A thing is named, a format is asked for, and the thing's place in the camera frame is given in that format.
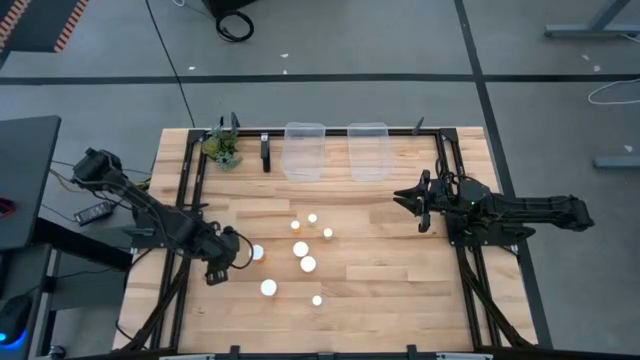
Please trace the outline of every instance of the wire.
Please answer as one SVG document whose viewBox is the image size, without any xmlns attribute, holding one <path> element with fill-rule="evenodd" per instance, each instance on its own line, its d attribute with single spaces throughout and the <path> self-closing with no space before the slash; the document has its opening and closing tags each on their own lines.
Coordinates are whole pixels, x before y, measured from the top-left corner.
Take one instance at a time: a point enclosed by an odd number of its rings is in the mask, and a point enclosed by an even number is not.
<svg viewBox="0 0 640 360">
<path fill-rule="evenodd" d="M 68 162 L 64 162 L 64 161 L 59 161 L 59 160 L 51 160 L 52 163 L 54 164 L 60 164 L 60 165 L 65 165 L 65 166 L 70 166 L 70 167 L 74 167 L 74 164 L 68 163 Z M 145 174 L 145 175 L 151 175 L 150 172 L 148 171 L 140 171 L 140 170 L 135 170 L 135 169 L 122 169 L 122 171 L 129 171 L 129 172 L 135 172 L 138 174 Z"/>
<path fill-rule="evenodd" d="M 622 34 L 620 35 L 623 38 L 627 39 L 627 40 L 631 40 L 635 43 L 639 43 L 640 44 L 640 40 L 635 39 L 629 35 L 626 34 Z M 622 80 L 622 81 L 616 81 L 616 82 L 612 82 L 610 84 L 604 85 L 602 87 L 599 87 L 595 90 L 593 90 L 589 96 L 587 96 L 587 101 L 589 101 L 590 104 L 592 105 L 631 105 L 631 104 L 640 104 L 640 99 L 638 100 L 628 100 L 628 101 L 596 101 L 593 100 L 593 96 L 614 86 L 620 85 L 620 84 L 632 84 L 632 83 L 636 83 L 639 82 L 640 78 L 638 79 L 634 79 L 634 80 Z"/>
<path fill-rule="evenodd" d="M 129 273 L 131 272 L 131 269 L 133 269 L 133 267 L 140 261 L 142 260 L 145 256 L 147 256 L 151 250 L 153 249 L 147 249 L 145 250 L 142 254 L 140 254 L 140 256 L 138 256 L 135 260 L 133 260 L 133 262 L 131 263 L 131 266 L 129 266 L 129 269 L 127 270 L 127 279 L 129 278 Z M 127 281 L 124 282 L 124 289 L 127 289 Z M 120 334 L 122 334 L 122 336 L 124 336 L 125 338 L 127 338 L 129 341 L 133 341 L 133 338 L 131 337 L 131 335 L 127 334 L 126 332 L 124 332 L 124 330 L 122 330 L 122 328 L 120 327 L 120 317 L 118 316 L 118 318 L 116 319 L 116 330 L 118 330 L 118 332 Z"/>
<path fill-rule="evenodd" d="M 93 194 L 93 196 L 97 197 L 100 200 L 108 201 L 111 204 L 111 206 L 114 207 L 114 208 L 120 206 L 120 207 L 122 207 L 122 208 L 124 208 L 126 210 L 129 210 L 129 211 L 132 210 L 130 207 L 128 207 L 126 205 L 122 205 L 122 202 L 124 201 L 124 199 L 120 199 L 119 201 L 115 201 L 115 200 L 110 199 L 109 197 L 107 197 L 107 195 L 105 195 L 104 192 L 102 192 L 102 191 L 100 192 L 102 194 L 102 196 L 98 196 L 98 194 L 96 194 L 95 191 L 92 191 L 91 193 Z"/>
<path fill-rule="evenodd" d="M 502 250 L 508 252 L 511 255 L 518 256 L 518 253 L 513 251 L 513 249 L 511 249 L 511 247 L 509 247 L 509 246 L 498 246 L 498 247 L 501 248 Z"/>
<path fill-rule="evenodd" d="M 251 252 L 249 254 L 249 260 L 247 261 L 246 264 L 242 265 L 242 266 L 236 266 L 231 264 L 231 267 L 234 269 L 238 269 L 238 270 L 242 270 L 244 268 L 246 268 L 247 266 L 249 266 L 251 264 L 251 261 L 253 260 L 253 244 L 251 243 L 251 241 L 249 241 L 249 239 L 247 239 L 244 235 L 240 234 L 239 232 L 235 232 L 236 235 L 240 236 L 242 239 L 244 239 L 244 241 L 247 242 L 247 244 L 249 244 L 249 249 L 251 249 Z"/>
<path fill-rule="evenodd" d="M 625 38 L 625 39 L 627 39 L 627 40 L 631 40 L 631 41 L 633 41 L 633 42 L 637 42 L 638 44 L 640 44 L 640 40 L 638 40 L 638 39 L 636 39 L 636 38 L 633 38 L 633 37 L 631 37 L 631 36 L 629 36 L 629 35 L 627 35 L 627 34 L 622 34 L 622 35 L 620 35 L 620 36 L 622 36 L 623 38 Z"/>
<path fill-rule="evenodd" d="M 187 102 L 187 96 L 184 94 L 184 89 L 182 88 L 182 81 L 180 81 L 180 76 L 178 76 L 176 67 L 173 65 L 173 61 L 171 60 L 171 56 L 169 55 L 169 50 L 167 50 L 167 46 L 164 44 L 164 40 L 162 39 L 162 34 L 160 34 L 160 29 L 158 29 L 158 24 L 156 23 L 156 18 L 153 16 L 151 5 L 149 5 L 149 0 L 144 0 L 144 2 L 147 5 L 147 10 L 149 10 L 149 16 L 151 17 L 151 21 L 153 22 L 153 27 L 156 29 L 156 33 L 158 34 L 158 39 L 160 39 L 160 44 L 162 44 L 164 53 L 167 55 L 167 60 L 169 60 L 169 65 L 171 65 L 171 70 L 173 70 L 173 76 L 176 78 L 176 81 L 178 82 L 178 87 L 180 88 L 180 94 L 182 94 L 182 100 L 184 101 L 184 106 L 187 108 L 187 112 L 189 113 L 191 126 L 196 127 L 196 122 L 193 120 L 193 115 L 191 114 L 191 108 L 189 107 L 189 102 Z"/>
<path fill-rule="evenodd" d="M 60 279 L 66 279 L 66 278 L 70 278 L 70 277 L 74 277 L 74 276 L 80 276 L 80 275 L 89 275 L 89 274 L 93 274 L 93 275 L 95 275 L 95 274 L 102 274 L 102 273 L 105 273 L 105 272 L 107 272 L 107 271 L 112 271 L 112 270 L 113 270 L 112 268 L 106 268 L 106 269 L 97 270 L 97 271 L 87 271 L 87 270 L 85 270 L 85 271 L 78 271 L 78 272 L 75 272 L 75 273 L 72 273 L 72 274 L 68 274 L 68 275 L 56 276 L 56 277 L 55 277 L 55 279 L 56 279 L 56 280 L 60 280 Z M 39 288 L 39 287 L 40 287 L 40 285 L 36 285 L 36 286 L 32 287 L 31 289 L 29 289 L 29 290 L 25 291 L 25 292 L 23 293 L 23 295 L 26 295 L 26 294 L 28 294 L 28 293 L 32 292 L 33 290 L 35 290 L 35 289 L 37 289 L 37 288 Z"/>
<path fill-rule="evenodd" d="M 183 5 L 178 5 L 176 4 L 176 6 L 179 7 L 186 7 L 189 8 L 190 10 L 193 10 L 197 13 L 202 14 L 203 16 L 205 16 L 207 19 L 213 21 L 216 23 L 216 32 L 218 33 L 218 36 L 228 42 L 228 43 L 237 43 L 237 42 L 243 42 L 246 40 L 249 40 L 249 38 L 251 38 L 253 36 L 253 33 L 255 32 L 255 26 L 253 25 L 253 21 L 251 21 L 251 18 L 249 16 L 247 16 L 244 13 L 241 13 L 240 11 L 237 10 L 230 10 L 230 11 L 226 11 L 223 12 L 222 14 L 218 15 L 217 17 L 211 16 L 210 14 L 207 14 L 204 11 L 198 10 L 196 8 L 194 8 L 193 6 L 190 6 L 189 4 L 185 3 L 186 0 L 183 0 Z M 231 34 L 229 32 L 229 30 L 227 30 L 226 27 L 222 26 L 222 20 L 226 19 L 229 16 L 237 16 L 240 19 L 242 19 L 245 23 L 247 23 L 247 25 L 249 25 L 249 31 L 247 32 L 246 35 L 244 36 L 235 36 L 233 34 Z"/>
<path fill-rule="evenodd" d="M 50 208 L 49 206 L 47 206 L 44 203 L 40 203 L 40 206 L 42 206 L 43 208 L 55 213 L 56 215 L 60 216 L 61 218 L 65 219 L 65 220 L 67 220 L 69 222 L 78 222 L 76 219 L 71 219 L 71 218 L 65 216 L 64 214 L 62 214 L 61 212 L 59 212 L 58 210 Z"/>
<path fill-rule="evenodd" d="M 222 20 L 230 16 L 237 16 L 240 19 L 242 19 L 244 22 L 246 22 L 247 25 L 249 25 L 249 32 L 247 32 L 244 36 L 240 36 L 240 37 L 230 33 L 226 27 L 222 26 Z M 236 43 L 236 42 L 243 42 L 243 41 L 249 40 L 249 38 L 253 36 L 254 31 L 255 31 L 255 27 L 253 26 L 253 21 L 251 21 L 251 18 L 241 13 L 240 11 L 230 10 L 216 17 L 216 32 L 218 33 L 218 36 L 220 37 L 220 39 L 228 43 Z"/>
<path fill-rule="evenodd" d="M 80 193 L 80 192 L 85 192 L 85 190 L 82 189 L 72 189 L 70 188 L 67 184 L 65 184 L 65 181 L 68 183 L 71 183 L 70 180 L 68 180 L 67 178 L 65 178 L 64 176 L 62 176 L 59 172 L 53 170 L 53 169 L 49 169 L 49 174 L 53 175 L 58 182 L 60 183 L 60 186 L 62 186 L 63 188 L 65 188 L 65 190 L 69 191 L 69 192 L 76 192 L 76 193 Z"/>
</svg>

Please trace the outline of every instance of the wooden tabletop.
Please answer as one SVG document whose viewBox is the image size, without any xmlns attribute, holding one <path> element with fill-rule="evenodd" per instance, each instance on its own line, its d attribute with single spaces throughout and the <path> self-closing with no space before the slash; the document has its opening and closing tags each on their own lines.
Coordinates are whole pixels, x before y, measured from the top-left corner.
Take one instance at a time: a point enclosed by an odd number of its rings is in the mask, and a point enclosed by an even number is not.
<svg viewBox="0 0 640 360">
<path fill-rule="evenodd" d="M 184 157 L 187 129 L 163 132 L 151 181 L 151 195 L 174 204 Z M 467 174 L 497 191 L 482 128 L 458 128 Z M 391 137 L 393 170 L 382 182 L 351 179 L 346 137 L 326 138 L 322 177 L 314 183 L 291 183 L 280 169 L 282 140 L 272 138 L 272 172 L 262 172 L 258 138 L 241 138 L 242 164 L 223 172 L 209 162 L 202 202 L 206 220 L 232 225 L 265 249 L 266 260 L 231 270 L 229 281 L 207 286 L 206 264 L 193 261 L 182 324 L 181 353 L 242 352 L 404 352 L 471 350 L 471 339 L 454 249 L 444 220 L 432 215 L 428 233 L 418 233 L 418 219 L 392 201 L 393 191 L 414 186 L 423 169 L 435 172 L 435 141 L 430 137 Z M 195 182 L 195 149 L 187 199 Z M 318 215 L 317 227 L 306 218 Z M 302 223 L 300 234 L 290 223 Z M 334 238 L 322 237 L 330 227 Z M 317 260 L 304 273 L 292 252 L 305 241 Z M 495 247 L 483 249 L 495 302 L 521 335 L 536 342 L 516 258 Z M 242 244 L 237 264 L 246 261 Z M 154 250 L 131 271 L 120 325 L 133 334 L 158 298 L 164 251 Z M 260 283 L 273 279 L 273 298 Z M 311 298 L 320 295 L 321 306 Z M 483 341 L 489 344 L 484 311 L 476 301 Z M 164 343 L 170 332 L 169 310 Z M 114 348 L 126 343 L 117 334 Z"/>
</svg>

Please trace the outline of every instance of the transparent plastic bin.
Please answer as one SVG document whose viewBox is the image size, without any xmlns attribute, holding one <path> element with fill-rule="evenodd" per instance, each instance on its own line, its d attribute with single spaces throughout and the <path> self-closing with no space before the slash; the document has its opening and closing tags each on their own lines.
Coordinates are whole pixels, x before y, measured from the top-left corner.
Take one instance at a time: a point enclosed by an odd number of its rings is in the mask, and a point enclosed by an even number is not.
<svg viewBox="0 0 640 360">
<path fill-rule="evenodd" d="M 325 132 L 326 127 L 322 124 L 287 124 L 280 166 L 289 181 L 313 182 L 320 179 Z"/>
<path fill-rule="evenodd" d="M 391 172 L 391 143 L 385 123 L 354 123 L 347 128 L 351 177 L 382 181 Z"/>
</svg>

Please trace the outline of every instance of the concrete floor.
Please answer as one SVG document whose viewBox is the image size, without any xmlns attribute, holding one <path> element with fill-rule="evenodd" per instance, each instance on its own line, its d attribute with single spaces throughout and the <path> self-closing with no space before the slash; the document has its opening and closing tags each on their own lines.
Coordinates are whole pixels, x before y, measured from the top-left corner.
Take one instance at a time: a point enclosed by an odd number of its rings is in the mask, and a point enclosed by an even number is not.
<svg viewBox="0 0 640 360">
<path fill-rule="evenodd" d="M 224 43 L 213 23 L 191 9 L 177 8 L 170 0 L 150 2 L 182 76 L 284 70 L 471 74 L 456 9 L 448 0 L 261 0 L 245 9 L 256 34 L 243 44 Z M 546 23 L 587 21 L 604 2 L 464 3 L 485 74 L 640 73 L 640 44 L 542 36 Z M 202 9 L 198 0 L 187 3 Z M 640 2 L 629 5 L 620 17 L 625 19 L 640 22 Z M 12 53 L 0 71 L 0 77 L 170 75 L 143 0 L 92 0 L 63 53 Z M 529 242 L 554 346 L 640 354 L 640 282 L 634 276 L 640 273 L 635 241 L 640 176 L 591 167 L 597 154 L 627 154 L 625 145 L 632 154 L 640 151 L 640 105 L 590 105 L 587 94 L 602 85 L 491 83 L 488 89 L 516 192 L 572 193 L 586 199 L 597 224 L 581 234 L 540 227 Z M 188 84 L 184 90 L 197 126 L 210 126 L 230 111 L 243 126 L 290 121 L 409 126 L 421 116 L 426 126 L 485 125 L 473 83 Z M 638 99 L 640 85 L 603 97 Z M 60 115 L 55 159 L 68 163 L 91 146 L 119 155 L 129 169 L 148 172 L 161 129 L 191 125 L 172 84 L 0 86 L 0 99 L 0 119 Z M 54 168 L 70 175 L 68 166 Z M 65 192 L 55 180 L 47 184 L 44 203 L 67 216 L 95 202 L 90 195 Z M 78 230 L 48 210 L 41 216 Z M 127 223 L 130 216 L 119 209 L 87 229 Z M 70 258 L 63 263 L 65 271 L 86 266 Z M 99 292 L 94 296 L 100 299 Z M 67 311 L 59 317 L 54 341 L 73 356 L 106 352 L 118 312 L 111 300 Z M 80 333 L 92 334 L 92 341 Z"/>
</svg>

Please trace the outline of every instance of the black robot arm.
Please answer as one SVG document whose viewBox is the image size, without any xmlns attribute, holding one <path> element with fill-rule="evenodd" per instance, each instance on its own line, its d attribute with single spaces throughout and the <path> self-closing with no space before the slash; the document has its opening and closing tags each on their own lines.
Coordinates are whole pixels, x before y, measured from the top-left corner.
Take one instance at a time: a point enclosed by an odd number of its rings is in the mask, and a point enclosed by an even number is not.
<svg viewBox="0 0 640 360">
<path fill-rule="evenodd" d="M 217 223 L 202 220 L 197 211 L 185 212 L 167 206 L 138 189 L 122 173 L 117 156 L 88 149 L 73 168 L 72 181 L 91 192 L 107 191 L 129 202 L 137 212 L 137 223 L 154 230 L 163 247 L 183 256 L 207 262 L 206 281 L 215 285 L 228 279 L 227 269 L 239 250 L 238 233 L 230 226 L 220 231 Z"/>
<path fill-rule="evenodd" d="M 451 184 L 456 185 L 455 192 Z M 440 212 L 462 245 L 517 244 L 535 233 L 522 226 L 525 223 L 553 224 L 573 231 L 584 231 L 594 224 L 585 203 L 571 195 L 512 198 L 492 193 L 467 176 L 431 180 L 429 170 L 422 172 L 418 185 L 394 195 L 394 201 L 421 217 L 418 231 L 429 229 L 430 211 Z"/>
</svg>

